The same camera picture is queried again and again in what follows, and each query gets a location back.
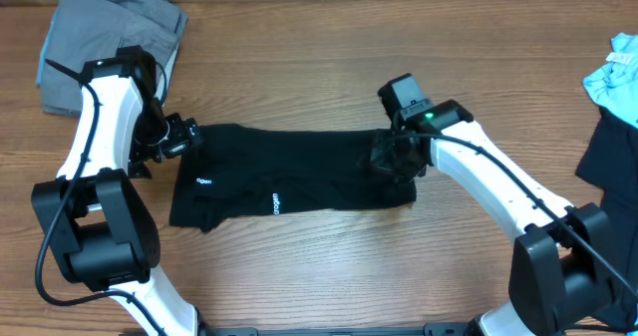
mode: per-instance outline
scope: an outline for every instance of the wooden table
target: wooden table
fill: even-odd
[[[386,128],[376,91],[411,72],[435,101],[466,106],[548,188],[575,204],[600,199],[574,176],[598,120],[581,81],[611,37],[636,32],[638,0],[182,7],[190,19],[168,113],[268,130]],[[77,124],[43,114],[35,87],[53,10],[0,8],[0,335],[114,335],[137,324],[112,300],[53,307],[34,288],[43,232],[31,189],[55,177]],[[410,207],[242,217],[203,234],[168,225],[178,161],[149,167],[155,178],[135,185],[159,226],[161,265],[214,326],[418,326],[507,299],[509,243],[436,170]],[[51,255],[45,272],[54,295],[87,294]]]

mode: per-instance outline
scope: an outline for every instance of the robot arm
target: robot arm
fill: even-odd
[[[572,204],[531,178],[501,152],[478,122],[459,122],[443,129],[441,133],[482,147],[503,162],[555,214],[561,217],[567,215],[566,208]],[[528,225],[545,226],[552,222],[510,177],[484,156],[445,140],[431,139],[430,143],[430,155],[434,166],[462,185],[494,218],[511,243],[525,234]]]
[[[87,62],[76,74],[54,68],[88,84],[99,101],[95,137],[63,216],[52,231],[50,247],[63,276],[92,291],[125,291],[133,295],[166,335],[207,335],[197,310],[186,303],[161,270],[157,227],[131,184],[147,176],[144,161],[161,162],[197,148],[202,140],[193,119],[165,117],[155,98],[155,59],[139,46],[121,48],[115,58]],[[83,110],[76,137],[55,180],[36,184],[32,203],[48,230],[61,206],[63,190],[81,164],[93,127],[94,96],[82,88]],[[80,226],[76,219],[102,209],[104,222]],[[150,335],[157,330],[134,303],[121,303]]]
[[[398,182],[425,175],[427,165],[437,167],[468,190],[513,245],[511,301],[475,321],[478,335],[554,335],[620,299],[619,280],[574,238],[616,267],[618,250],[602,210],[575,208],[543,187],[461,105],[433,106],[411,75],[390,81],[379,97],[394,135],[377,137],[371,167]],[[571,254],[561,258],[557,245]]]

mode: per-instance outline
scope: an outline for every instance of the light blue cloth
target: light blue cloth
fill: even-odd
[[[638,336],[638,331],[630,332],[627,334],[627,336]]]
[[[607,63],[582,84],[595,104],[638,129],[638,36],[620,33],[611,39],[611,48],[634,57],[628,65]]]

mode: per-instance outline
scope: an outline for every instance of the black cloth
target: black cloth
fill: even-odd
[[[388,131],[202,127],[204,147],[181,158],[170,224],[210,231],[234,216],[377,209],[415,201],[413,181],[396,185],[368,171],[376,133]]]
[[[609,216],[621,251],[620,270],[638,282],[638,130],[600,109],[601,118],[576,175],[604,189],[600,208]],[[636,320],[636,300],[625,290],[620,304],[596,318],[628,328]]]

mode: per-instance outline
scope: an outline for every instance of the grey cloth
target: grey cloth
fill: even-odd
[[[181,9],[165,0],[60,0],[41,54],[43,111],[78,115],[82,110],[77,82],[44,64],[45,58],[80,72],[87,61],[141,45],[170,74],[186,20]]]

